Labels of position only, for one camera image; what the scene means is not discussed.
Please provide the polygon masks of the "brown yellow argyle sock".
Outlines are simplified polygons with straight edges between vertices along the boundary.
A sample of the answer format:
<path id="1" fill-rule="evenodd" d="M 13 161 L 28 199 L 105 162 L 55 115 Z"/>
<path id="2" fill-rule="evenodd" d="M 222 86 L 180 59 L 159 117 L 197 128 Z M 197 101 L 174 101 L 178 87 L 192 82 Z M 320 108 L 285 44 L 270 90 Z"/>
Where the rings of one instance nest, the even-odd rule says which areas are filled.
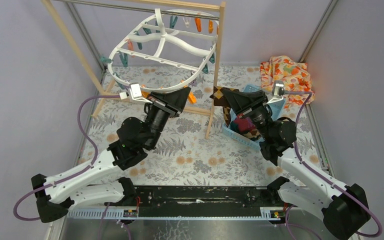
<path id="1" fill-rule="evenodd" d="M 223 118 L 225 120 L 226 126 L 229 126 L 231 122 L 231 107 L 222 93 L 222 90 L 230 90 L 234 92 L 238 92 L 239 90 L 236 88 L 228 88 L 228 87 L 222 87 L 222 86 L 214 86 L 213 87 L 213 93 L 210 95 L 210 98 L 214 100 L 213 105 L 222 107 L 223 111 Z"/>

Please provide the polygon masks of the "light blue plastic basket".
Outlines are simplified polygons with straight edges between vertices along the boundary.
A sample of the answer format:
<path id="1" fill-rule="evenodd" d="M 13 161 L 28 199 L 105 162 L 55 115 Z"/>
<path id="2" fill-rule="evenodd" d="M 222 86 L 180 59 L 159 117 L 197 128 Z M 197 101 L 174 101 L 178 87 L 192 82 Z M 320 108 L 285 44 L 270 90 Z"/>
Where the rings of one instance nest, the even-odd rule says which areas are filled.
<path id="1" fill-rule="evenodd" d="M 243 92 L 222 88 L 220 90 L 227 103 L 227 112 L 234 112 L 229 128 L 257 143 L 263 153 L 279 155 L 294 141 L 295 124 L 286 118 L 273 119 L 272 105 L 283 104 L 284 93 L 282 87 L 273 90 L 272 97 L 268 97 L 261 89 L 254 92 Z"/>

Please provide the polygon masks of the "white round clip hanger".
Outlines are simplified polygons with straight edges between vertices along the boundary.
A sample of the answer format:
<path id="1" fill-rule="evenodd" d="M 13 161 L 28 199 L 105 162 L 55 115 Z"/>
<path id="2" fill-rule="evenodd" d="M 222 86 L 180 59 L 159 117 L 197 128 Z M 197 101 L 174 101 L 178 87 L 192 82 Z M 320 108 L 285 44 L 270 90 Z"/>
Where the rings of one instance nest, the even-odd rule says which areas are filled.
<path id="1" fill-rule="evenodd" d="M 169 93 L 191 86 L 202 73 L 208 74 L 209 64 L 219 67 L 218 16 L 191 9 L 155 8 L 151 12 L 103 58 L 118 85 L 130 89 L 137 84 L 143 92 Z M 163 83 L 132 80 L 119 72 L 130 62 L 169 67 L 189 75 Z"/>

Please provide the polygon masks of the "wooden drying rack frame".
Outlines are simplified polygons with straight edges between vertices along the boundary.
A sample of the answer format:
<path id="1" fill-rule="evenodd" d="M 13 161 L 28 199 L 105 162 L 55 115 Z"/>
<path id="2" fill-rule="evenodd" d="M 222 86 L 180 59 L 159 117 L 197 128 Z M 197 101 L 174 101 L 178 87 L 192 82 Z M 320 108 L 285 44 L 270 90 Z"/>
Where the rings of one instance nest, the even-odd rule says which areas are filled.
<path id="1" fill-rule="evenodd" d="M 106 54 L 99 55 L 97 49 L 91 41 L 90 34 L 87 32 L 86 27 L 81 20 L 77 10 L 76 5 L 89 6 L 89 7 L 98 7 L 98 8 L 106 8 L 113 10 L 126 10 L 137 13 L 146 13 L 147 17 L 152 15 L 152 10 L 155 8 L 160 8 L 161 10 L 173 10 L 173 9 L 187 9 L 194 11 L 202 11 L 206 13 L 210 13 L 214 16 L 219 17 L 219 40 L 220 44 L 218 45 L 217 52 L 217 62 L 219 67 L 214 67 L 212 63 L 208 65 L 208 73 L 200 74 L 192 83 L 192 88 L 197 86 L 197 79 L 204 74 L 211 74 L 213 77 L 212 83 L 208 85 L 208 90 L 211 91 L 214 86 L 218 84 L 218 76 L 220 70 L 220 56 L 221 56 L 221 47 L 222 47 L 222 36 L 223 36 L 223 26 L 225 21 L 225 11 L 226 11 L 226 2 L 221 1 L 219 4 L 209 4 L 209 3 L 200 3 L 200 2 L 191 2 L 191 1 L 180 1 L 180 0 L 120 0 L 114 4 L 104 3 L 104 2 L 96 2 L 91 0 L 64 0 L 62 4 L 68 9 L 71 17 L 79 29 L 80 33 L 83 35 L 83 38 L 86 42 L 86 45 L 89 47 L 92 55 L 97 60 L 97 64 L 101 69 L 102 76 L 98 76 L 88 62 L 86 55 L 81 50 L 79 44 L 75 40 L 73 34 L 65 24 L 63 18 L 58 13 L 57 9 L 54 6 L 54 1 L 45 0 L 43 1 L 43 6 L 46 8 L 57 27 L 61 31 L 62 35 L 66 39 L 69 44 L 71 50 L 79 61 L 80 65 L 86 72 L 89 79 L 92 81 L 95 86 L 97 92 L 103 96 L 110 96 L 115 93 L 114 87 L 123 87 L 124 91 L 127 91 L 126 88 L 122 85 L 119 85 L 112 76 L 107 71 L 107 66 L 103 61 L 103 58 L 107 58 L 114 47 L 136 26 L 134 26 L 131 30 L 126 31 L 124 36 L 118 40 L 117 44 Z M 179 80 L 180 77 L 188 76 L 189 72 L 180 72 L 170 67 L 164 66 L 156 66 L 144 63 L 134 63 L 131 61 L 128 64 L 128 67 L 120 67 L 119 73 L 125 75 L 131 80 L 134 80 L 134 76 L 132 74 L 132 70 L 144 70 L 149 78 L 140 77 L 138 80 L 149 81 L 151 83 L 163 83 L 171 80 Z"/>

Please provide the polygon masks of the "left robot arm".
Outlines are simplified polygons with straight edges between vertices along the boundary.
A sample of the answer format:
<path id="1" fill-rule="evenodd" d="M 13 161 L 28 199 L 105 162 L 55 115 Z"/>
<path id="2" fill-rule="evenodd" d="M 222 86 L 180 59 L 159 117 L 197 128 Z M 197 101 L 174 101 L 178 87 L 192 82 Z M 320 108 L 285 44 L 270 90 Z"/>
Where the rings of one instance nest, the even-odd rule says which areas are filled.
<path id="1" fill-rule="evenodd" d="M 126 118 L 116 131 L 118 140 L 106 150 L 65 172 L 33 176 L 31 183 L 39 220 L 50 223 L 76 207 L 98 203 L 132 204 L 137 194 L 130 178 L 121 177 L 107 184 L 93 183 L 144 160 L 147 152 L 156 148 L 168 119 L 183 112 L 190 91 L 190 87 L 183 87 L 169 93 L 149 93 L 144 105 L 145 119 Z"/>

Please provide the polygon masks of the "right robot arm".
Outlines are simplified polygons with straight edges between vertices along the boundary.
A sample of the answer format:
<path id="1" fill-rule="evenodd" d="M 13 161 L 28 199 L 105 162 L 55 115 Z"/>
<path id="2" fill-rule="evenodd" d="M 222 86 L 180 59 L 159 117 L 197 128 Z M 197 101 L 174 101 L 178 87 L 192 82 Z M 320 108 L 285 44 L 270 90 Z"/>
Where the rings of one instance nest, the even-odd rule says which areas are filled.
<path id="1" fill-rule="evenodd" d="M 299 179 L 305 189 L 285 177 L 268 185 L 267 201 L 273 206 L 283 202 L 295 205 L 322 220 L 339 240 L 347 240 L 370 219 L 364 189 L 347 185 L 322 170 L 312 168 L 298 151 L 296 122 L 288 117 L 272 119 L 269 100 L 262 91 L 221 90 L 228 106 L 238 118 L 250 118 L 262 135 L 263 158 Z"/>

